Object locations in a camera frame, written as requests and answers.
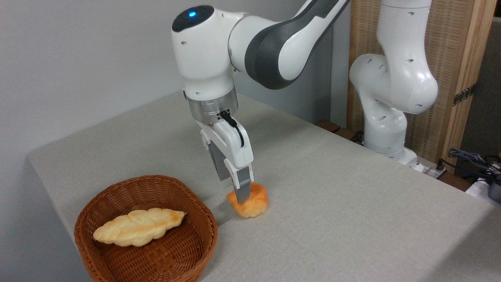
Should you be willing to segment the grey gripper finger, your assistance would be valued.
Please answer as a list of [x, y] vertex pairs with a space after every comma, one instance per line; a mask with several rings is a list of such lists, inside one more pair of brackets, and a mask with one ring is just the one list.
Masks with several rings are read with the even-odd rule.
[[238, 204], [243, 204], [245, 201], [249, 200], [251, 183], [254, 181], [252, 164], [243, 168], [236, 168], [229, 159], [225, 159], [224, 164], [229, 170], [237, 202]]
[[226, 157], [219, 150], [216, 144], [208, 137], [208, 135], [204, 132], [204, 130], [201, 130], [200, 134], [202, 136], [202, 140], [204, 141], [204, 146], [206, 150], [208, 150], [209, 154], [211, 155], [215, 171], [218, 173], [218, 178], [220, 179], [220, 181], [228, 179], [231, 175], [224, 163]]

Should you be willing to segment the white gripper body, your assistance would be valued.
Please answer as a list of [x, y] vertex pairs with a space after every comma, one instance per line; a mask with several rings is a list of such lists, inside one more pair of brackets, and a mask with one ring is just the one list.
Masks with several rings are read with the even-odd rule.
[[239, 130], [229, 125], [227, 121], [209, 125], [199, 121], [196, 123], [236, 168], [243, 168], [253, 162], [249, 136], [239, 122], [236, 122]]

